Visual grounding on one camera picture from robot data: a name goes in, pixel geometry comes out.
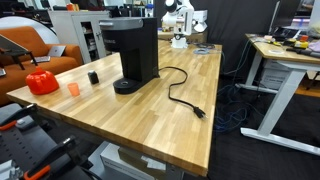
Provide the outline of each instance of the coffee maker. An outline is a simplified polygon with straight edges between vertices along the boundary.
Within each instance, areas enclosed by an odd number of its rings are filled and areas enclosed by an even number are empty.
[[[133,93],[159,77],[156,18],[110,18],[99,25],[106,50],[120,52],[123,78],[113,83],[116,93]]]

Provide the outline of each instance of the orange couch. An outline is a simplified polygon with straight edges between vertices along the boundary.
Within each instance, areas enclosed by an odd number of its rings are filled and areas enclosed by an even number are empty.
[[[51,46],[54,45],[45,44],[37,31],[30,26],[0,29],[0,34],[31,51],[34,57],[46,56]],[[42,69],[50,71],[53,74],[59,74],[83,64],[78,45],[59,45],[66,46],[63,55],[61,57],[51,57],[50,62],[38,63]],[[0,65],[4,66],[7,73],[6,76],[0,77],[0,107],[10,103],[6,93],[26,86],[26,76],[35,71],[35,65],[31,64],[29,55],[20,56],[19,60],[25,70],[22,70],[18,64],[15,64],[12,57],[0,55]]]

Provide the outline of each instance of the gray cabinet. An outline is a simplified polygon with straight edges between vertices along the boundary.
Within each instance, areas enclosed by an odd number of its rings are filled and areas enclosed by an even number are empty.
[[[107,11],[49,11],[49,15],[60,43],[79,45],[84,64],[111,54],[99,27],[100,20],[109,18]]]

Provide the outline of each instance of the orange cup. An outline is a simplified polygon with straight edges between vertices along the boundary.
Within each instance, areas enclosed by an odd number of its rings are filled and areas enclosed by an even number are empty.
[[[79,96],[80,95],[78,83],[69,83],[68,89],[69,89],[72,96]]]

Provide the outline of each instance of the black power cord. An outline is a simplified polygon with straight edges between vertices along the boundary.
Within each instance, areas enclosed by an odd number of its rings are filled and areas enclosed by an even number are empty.
[[[186,104],[186,105],[190,106],[193,109],[193,112],[198,116],[198,118],[206,118],[207,117],[206,113],[204,111],[202,111],[199,107],[194,106],[191,103],[188,103],[186,101],[171,97],[171,87],[177,86],[177,85],[181,85],[181,84],[185,83],[187,81],[187,79],[188,79],[188,73],[183,69],[180,69],[180,68],[177,68],[177,67],[172,67],[172,66],[167,66],[167,67],[161,68],[161,69],[159,69],[159,71],[161,71],[163,69],[176,69],[176,70],[179,70],[179,71],[183,72],[186,75],[185,79],[183,81],[170,84],[169,92],[168,92],[169,99],[172,100],[172,101],[177,101],[177,102],[180,102],[180,103],[183,103],[183,104]]]

